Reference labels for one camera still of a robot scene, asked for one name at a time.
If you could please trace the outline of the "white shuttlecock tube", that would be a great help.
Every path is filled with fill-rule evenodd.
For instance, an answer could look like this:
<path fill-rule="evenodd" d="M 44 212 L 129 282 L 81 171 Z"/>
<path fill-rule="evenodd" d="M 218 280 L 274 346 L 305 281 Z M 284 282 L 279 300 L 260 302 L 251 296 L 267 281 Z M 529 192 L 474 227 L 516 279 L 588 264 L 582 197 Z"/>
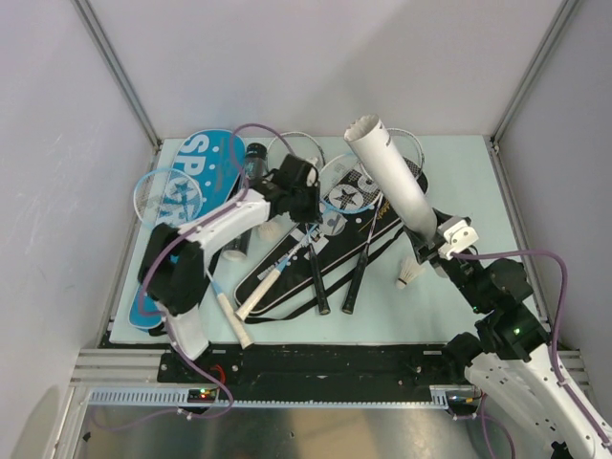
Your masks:
<path fill-rule="evenodd" d="M 343 137 L 404 225 L 432 233 L 433 209 L 379 116 L 353 121 Z"/>

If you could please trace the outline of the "black shuttlecock tube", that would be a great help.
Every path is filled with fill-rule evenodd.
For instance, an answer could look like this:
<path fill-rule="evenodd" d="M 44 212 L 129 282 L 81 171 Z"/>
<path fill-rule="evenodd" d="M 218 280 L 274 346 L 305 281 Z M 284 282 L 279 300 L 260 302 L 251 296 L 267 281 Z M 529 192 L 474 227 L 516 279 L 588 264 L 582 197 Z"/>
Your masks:
<path fill-rule="evenodd" d="M 249 184 L 264 176 L 267 170 L 267 148 L 265 145 L 252 142 L 247 146 L 243 169 Z M 244 261 L 248 256 L 250 241 L 251 230 L 249 229 L 230 241 L 222 249 L 222 256 L 232 262 Z"/>

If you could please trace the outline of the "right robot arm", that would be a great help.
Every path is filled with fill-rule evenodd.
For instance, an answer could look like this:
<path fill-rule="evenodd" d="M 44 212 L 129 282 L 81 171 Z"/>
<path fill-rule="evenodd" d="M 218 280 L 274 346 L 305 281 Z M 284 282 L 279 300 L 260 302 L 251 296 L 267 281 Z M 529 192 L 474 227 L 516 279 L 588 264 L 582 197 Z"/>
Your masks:
<path fill-rule="evenodd" d="M 482 389 L 554 458 L 610 457 L 611 425 L 561 362 L 559 327 L 546 330 L 524 303 L 534 290 L 518 259 L 531 251 L 474 254 L 478 234 L 470 219 L 429 205 L 400 215 L 417 262 L 444 273 L 482 315 L 475 334 L 445 345 L 444 376 Z"/>

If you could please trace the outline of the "white shuttlecock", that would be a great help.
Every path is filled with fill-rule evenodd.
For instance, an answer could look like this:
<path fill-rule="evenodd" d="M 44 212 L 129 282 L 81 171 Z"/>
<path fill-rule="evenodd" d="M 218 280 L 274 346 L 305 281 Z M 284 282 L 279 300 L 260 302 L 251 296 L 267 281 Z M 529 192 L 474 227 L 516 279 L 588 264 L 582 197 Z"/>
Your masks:
<path fill-rule="evenodd" d="M 425 268 L 411 256 L 407 256 L 401 263 L 400 271 L 396 277 L 397 289 L 404 289 L 410 282 L 415 280 L 425 271 Z"/>

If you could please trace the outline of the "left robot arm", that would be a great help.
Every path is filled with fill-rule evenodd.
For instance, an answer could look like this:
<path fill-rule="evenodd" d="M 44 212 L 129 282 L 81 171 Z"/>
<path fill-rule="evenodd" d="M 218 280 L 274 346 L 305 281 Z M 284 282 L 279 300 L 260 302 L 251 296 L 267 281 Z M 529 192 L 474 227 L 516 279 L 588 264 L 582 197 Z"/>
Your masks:
<path fill-rule="evenodd" d="M 316 166 L 288 155 L 280 167 L 246 182 L 204 216 L 179 227 L 162 223 L 152 230 L 138 271 L 141 294 L 155 302 L 165 319 L 172 345 L 183 353 L 179 370 L 189 380 L 204 380 L 212 368 L 212 359 L 204 352 L 208 338 L 199 313 L 211 257 L 277 215 L 288 214 L 296 223 L 319 221 L 319 197 Z"/>

